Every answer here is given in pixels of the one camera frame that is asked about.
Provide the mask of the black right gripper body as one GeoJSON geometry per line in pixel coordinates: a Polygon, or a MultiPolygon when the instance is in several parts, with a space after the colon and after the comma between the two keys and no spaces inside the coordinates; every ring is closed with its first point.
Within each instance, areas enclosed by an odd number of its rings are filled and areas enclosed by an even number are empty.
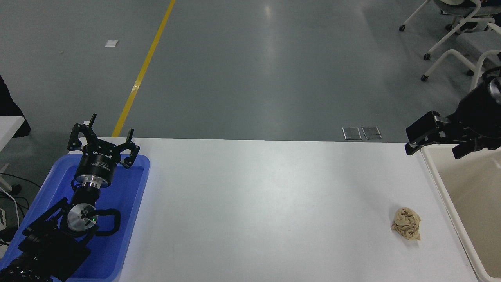
{"type": "Polygon", "coordinates": [[[463,139],[464,135],[471,139],[474,136],[486,138],[483,132],[483,118],[486,112],[485,105],[458,105],[455,112],[447,117],[450,121],[447,135],[455,139],[463,139]]]}

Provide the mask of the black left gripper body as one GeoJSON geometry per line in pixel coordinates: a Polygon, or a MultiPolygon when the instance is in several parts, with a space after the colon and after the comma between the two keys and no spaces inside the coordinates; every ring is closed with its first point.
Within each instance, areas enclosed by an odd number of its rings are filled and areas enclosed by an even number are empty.
{"type": "Polygon", "coordinates": [[[121,160],[115,147],[111,143],[88,143],[84,146],[74,179],[83,183],[85,179],[95,177],[102,179],[102,185],[111,185],[117,164],[121,160]]]}

